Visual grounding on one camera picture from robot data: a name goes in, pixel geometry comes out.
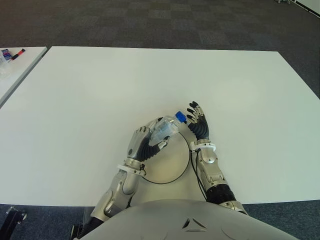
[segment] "gray carpet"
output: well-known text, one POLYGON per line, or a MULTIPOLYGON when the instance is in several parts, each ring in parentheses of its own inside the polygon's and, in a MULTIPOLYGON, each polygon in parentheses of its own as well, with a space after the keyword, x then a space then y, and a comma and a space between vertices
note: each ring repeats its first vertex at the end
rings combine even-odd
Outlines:
POLYGON ((0 47, 278 51, 320 97, 320 20, 294 3, 0 0, 0 6, 0 47))

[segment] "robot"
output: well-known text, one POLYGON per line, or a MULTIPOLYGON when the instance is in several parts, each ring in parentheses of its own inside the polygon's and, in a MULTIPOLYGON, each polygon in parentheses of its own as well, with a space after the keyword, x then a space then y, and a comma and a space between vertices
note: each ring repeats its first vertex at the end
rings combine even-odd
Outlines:
POLYGON ((185 124, 196 142, 190 143, 191 164, 205 201, 168 199, 130 207, 145 175, 145 164, 168 145, 167 136, 149 145, 158 118, 138 128, 129 143, 127 158, 119 165, 107 192, 101 197, 75 239, 81 240, 294 240, 295 237, 248 216, 236 200, 219 168, 216 146, 202 108, 193 101, 185 124))

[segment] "robot forearm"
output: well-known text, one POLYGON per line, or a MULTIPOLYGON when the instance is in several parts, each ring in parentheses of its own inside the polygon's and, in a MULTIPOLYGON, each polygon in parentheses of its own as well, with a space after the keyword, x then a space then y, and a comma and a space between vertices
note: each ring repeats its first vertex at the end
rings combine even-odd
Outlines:
POLYGON ((206 201, 247 214, 242 204, 236 200, 219 168, 216 146, 209 139, 199 139, 197 145, 191 144, 191 148, 198 154, 196 161, 205 188, 206 201))
POLYGON ((90 220, 83 226, 78 239, 82 238, 109 218, 126 209, 136 193, 139 179, 145 174, 141 161, 127 158, 124 165, 119 165, 119 172, 113 177, 111 185, 100 198, 90 215, 90 220))

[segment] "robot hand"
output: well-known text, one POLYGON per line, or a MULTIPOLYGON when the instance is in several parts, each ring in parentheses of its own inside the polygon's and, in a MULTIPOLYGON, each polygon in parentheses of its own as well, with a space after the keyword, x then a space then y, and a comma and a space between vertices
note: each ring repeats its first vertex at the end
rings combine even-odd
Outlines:
POLYGON ((155 119, 134 131, 128 147, 128 158, 143 162, 156 155, 161 149, 168 145, 169 136, 153 146, 149 145, 154 126, 160 120, 161 118, 155 119))
POLYGON ((195 101, 191 102, 186 110, 192 115, 187 115, 188 127, 194 133, 197 140, 209 139, 209 127, 202 108, 195 101))

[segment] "pen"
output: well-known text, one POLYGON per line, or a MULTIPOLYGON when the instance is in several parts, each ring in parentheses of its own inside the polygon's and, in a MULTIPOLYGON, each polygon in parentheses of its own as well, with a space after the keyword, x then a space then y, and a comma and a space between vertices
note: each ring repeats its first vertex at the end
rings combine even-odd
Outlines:
POLYGON ((11 60, 15 60, 17 57, 19 57, 22 53, 24 53, 26 50, 24 50, 23 48, 22 48, 22 50, 20 51, 20 52, 18 52, 16 55, 14 55, 14 56, 12 56, 11 57, 11 60))

